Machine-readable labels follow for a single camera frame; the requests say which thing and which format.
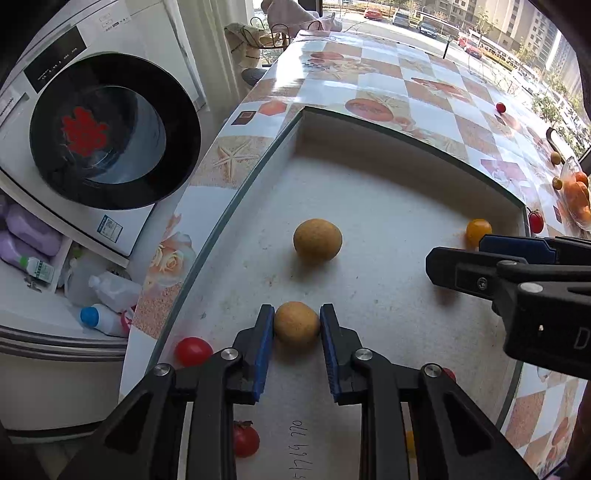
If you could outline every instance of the washing machine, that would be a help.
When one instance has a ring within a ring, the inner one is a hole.
[[[157,0],[70,0],[0,90],[0,173],[125,257],[199,155],[202,97],[169,13]]]

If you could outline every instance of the blue bottle cap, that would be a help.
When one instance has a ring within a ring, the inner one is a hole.
[[[99,324],[99,311],[94,307],[84,307],[80,311],[80,321],[88,327],[95,328]]]

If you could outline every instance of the starfish print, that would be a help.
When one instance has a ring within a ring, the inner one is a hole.
[[[232,182],[236,170],[236,164],[247,160],[258,160],[256,153],[249,151],[250,140],[246,140],[237,147],[217,146],[217,155],[219,159],[213,162],[213,167],[221,167],[222,175],[226,181]]]

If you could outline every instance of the table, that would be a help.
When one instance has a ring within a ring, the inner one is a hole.
[[[506,113],[496,111],[497,102]],[[474,71],[417,48],[301,31],[230,116],[168,222],[135,313],[122,395],[143,376],[183,281],[234,192],[305,105],[361,117],[469,163],[542,213],[540,236],[584,235],[551,186],[560,168],[550,163],[548,125],[527,108]],[[502,432],[539,475],[564,457],[585,386],[524,366]]]

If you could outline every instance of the red car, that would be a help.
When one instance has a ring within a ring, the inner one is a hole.
[[[367,7],[365,9],[365,13],[363,13],[365,18],[369,18],[370,20],[381,20],[382,19],[382,12],[371,7]]]
[[[457,42],[457,44],[459,46],[461,46],[461,48],[463,48],[464,51],[468,55],[472,55],[473,57],[476,57],[477,59],[481,59],[482,58],[482,52],[478,48],[478,43],[476,43],[471,38],[468,38],[468,37],[460,37],[460,40]]]

